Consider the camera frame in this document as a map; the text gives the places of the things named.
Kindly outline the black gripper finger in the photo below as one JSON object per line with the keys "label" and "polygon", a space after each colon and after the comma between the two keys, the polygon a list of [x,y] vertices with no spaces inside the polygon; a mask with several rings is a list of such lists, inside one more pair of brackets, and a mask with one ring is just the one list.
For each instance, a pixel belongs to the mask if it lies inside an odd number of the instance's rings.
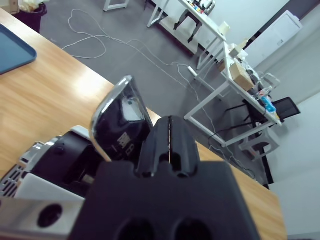
{"label": "black gripper finger", "polygon": [[178,176],[194,176],[200,162],[196,141],[185,120],[171,116],[170,120],[170,163]]}
{"label": "black gripper finger", "polygon": [[160,118],[144,141],[136,173],[139,176],[154,176],[158,171],[161,156],[169,159],[170,117]]}

